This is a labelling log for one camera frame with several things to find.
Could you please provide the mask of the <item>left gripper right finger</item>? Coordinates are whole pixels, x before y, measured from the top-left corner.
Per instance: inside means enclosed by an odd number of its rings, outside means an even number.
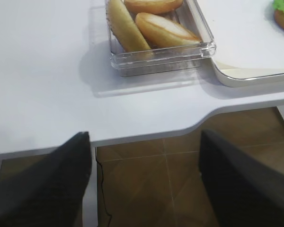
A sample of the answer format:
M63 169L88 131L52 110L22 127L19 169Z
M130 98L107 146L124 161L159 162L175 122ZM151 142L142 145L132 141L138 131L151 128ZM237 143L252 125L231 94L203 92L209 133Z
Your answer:
M284 227L284 174L211 130L201 132L198 168L221 227Z

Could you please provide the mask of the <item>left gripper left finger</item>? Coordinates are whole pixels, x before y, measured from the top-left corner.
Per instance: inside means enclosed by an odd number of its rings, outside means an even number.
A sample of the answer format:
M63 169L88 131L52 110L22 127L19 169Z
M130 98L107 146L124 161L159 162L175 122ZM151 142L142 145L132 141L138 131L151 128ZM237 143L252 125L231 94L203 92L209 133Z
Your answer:
M91 175L88 132L0 182L0 227L72 227Z

